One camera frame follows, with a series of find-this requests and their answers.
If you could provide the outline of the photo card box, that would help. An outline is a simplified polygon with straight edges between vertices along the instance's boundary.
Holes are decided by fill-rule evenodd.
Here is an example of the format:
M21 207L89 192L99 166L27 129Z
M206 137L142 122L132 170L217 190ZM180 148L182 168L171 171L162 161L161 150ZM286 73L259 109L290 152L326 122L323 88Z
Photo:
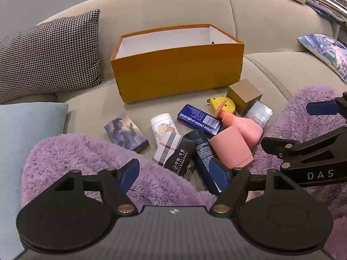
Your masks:
M104 129L111 142L122 148L141 153L149 147L148 139L126 113L111 120Z

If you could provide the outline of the pink spray bottle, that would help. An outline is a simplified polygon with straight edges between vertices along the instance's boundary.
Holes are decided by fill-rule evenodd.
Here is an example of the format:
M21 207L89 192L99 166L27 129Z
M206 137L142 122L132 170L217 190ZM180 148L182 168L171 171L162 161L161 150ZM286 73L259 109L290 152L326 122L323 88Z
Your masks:
M254 148L263 135L263 128L252 119L239 117L221 110L218 115L222 123L228 127L236 127L250 149Z

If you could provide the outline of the plaid black box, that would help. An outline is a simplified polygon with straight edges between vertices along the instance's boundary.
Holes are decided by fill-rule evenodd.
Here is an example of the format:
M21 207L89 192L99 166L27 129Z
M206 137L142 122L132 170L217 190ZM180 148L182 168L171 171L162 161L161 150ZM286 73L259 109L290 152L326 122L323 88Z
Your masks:
M159 142L153 162L183 177L195 154L194 141L175 132L166 132Z

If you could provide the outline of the clear acrylic box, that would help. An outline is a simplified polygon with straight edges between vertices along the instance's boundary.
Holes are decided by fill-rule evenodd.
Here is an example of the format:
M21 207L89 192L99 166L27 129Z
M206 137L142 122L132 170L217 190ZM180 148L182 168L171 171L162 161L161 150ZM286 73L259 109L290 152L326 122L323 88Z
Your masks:
M252 119L264 129L272 115L273 110L257 100L246 112L245 118Z

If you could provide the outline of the brown cardboard cube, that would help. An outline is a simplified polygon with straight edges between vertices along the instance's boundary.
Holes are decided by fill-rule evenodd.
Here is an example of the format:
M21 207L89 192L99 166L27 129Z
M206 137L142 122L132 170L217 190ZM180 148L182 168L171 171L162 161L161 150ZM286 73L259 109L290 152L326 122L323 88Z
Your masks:
M244 116L252 105L261 99L262 93L250 81L242 79L228 87L226 96L234 102L236 112Z

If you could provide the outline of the purple fluffy blanket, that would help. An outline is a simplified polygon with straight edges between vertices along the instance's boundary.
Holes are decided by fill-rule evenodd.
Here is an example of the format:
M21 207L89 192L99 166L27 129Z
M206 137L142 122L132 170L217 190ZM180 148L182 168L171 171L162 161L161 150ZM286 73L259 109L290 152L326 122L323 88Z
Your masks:
M140 172L127 195L138 209L144 205L210 208L216 201L216 196L197 191L189 181L143 155L84 134L69 133L46 138L31 150L23 167L21 205L26 206L71 170L96 175L108 167L121 168L133 158L139 161Z

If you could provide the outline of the white floral can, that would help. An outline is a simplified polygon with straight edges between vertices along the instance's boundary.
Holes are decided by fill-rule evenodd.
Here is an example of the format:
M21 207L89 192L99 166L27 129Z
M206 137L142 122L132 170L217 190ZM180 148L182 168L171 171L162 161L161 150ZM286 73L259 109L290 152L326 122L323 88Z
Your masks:
M151 119L151 126L157 146L160 144L165 133L179 133L169 113L161 113L153 117Z

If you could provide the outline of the blue tin case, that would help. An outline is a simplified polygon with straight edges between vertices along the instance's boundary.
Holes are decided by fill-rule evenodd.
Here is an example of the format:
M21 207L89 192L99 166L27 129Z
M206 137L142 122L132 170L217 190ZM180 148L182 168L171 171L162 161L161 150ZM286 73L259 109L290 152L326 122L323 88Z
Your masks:
M217 135L223 128L223 123L204 111L186 104L177 115L177 121L191 129L202 130L206 137Z

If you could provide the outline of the yellow tape measure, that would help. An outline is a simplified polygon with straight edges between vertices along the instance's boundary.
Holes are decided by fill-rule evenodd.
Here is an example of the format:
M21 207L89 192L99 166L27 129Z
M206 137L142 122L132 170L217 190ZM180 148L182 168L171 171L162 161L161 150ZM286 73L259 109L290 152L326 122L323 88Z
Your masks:
M236 111L234 102L226 96L212 97L207 100L207 103L215 116L217 116L221 110L233 114Z

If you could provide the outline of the stack of magazines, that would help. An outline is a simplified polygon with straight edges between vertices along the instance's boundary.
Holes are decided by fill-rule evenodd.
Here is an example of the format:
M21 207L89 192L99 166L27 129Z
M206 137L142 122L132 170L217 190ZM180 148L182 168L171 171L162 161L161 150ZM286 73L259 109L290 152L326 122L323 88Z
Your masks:
M327 18L346 23L346 0L306 0L306 4Z

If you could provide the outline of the light blue cushion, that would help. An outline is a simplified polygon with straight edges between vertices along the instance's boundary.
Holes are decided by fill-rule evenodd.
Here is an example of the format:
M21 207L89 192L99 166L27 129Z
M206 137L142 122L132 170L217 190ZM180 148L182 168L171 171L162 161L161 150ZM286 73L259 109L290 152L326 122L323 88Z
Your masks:
M64 132L67 114L65 103L1 106L1 259L14 259L23 251L15 220L26 158L37 143Z

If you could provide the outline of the orange cardboard box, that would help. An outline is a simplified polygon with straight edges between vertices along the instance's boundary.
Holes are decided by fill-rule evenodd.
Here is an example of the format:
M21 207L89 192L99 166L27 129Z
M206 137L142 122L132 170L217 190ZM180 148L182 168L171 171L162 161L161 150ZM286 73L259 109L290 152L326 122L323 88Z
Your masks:
M211 24L122 35L111 66L124 103L227 87L239 81L244 44Z

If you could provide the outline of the houndstooth cushion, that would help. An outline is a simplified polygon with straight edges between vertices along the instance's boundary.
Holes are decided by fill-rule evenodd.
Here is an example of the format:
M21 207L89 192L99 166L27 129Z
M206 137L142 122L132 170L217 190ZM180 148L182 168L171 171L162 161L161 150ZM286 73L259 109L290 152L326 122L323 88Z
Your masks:
M100 13L54 19L1 41L1 103L101 84Z

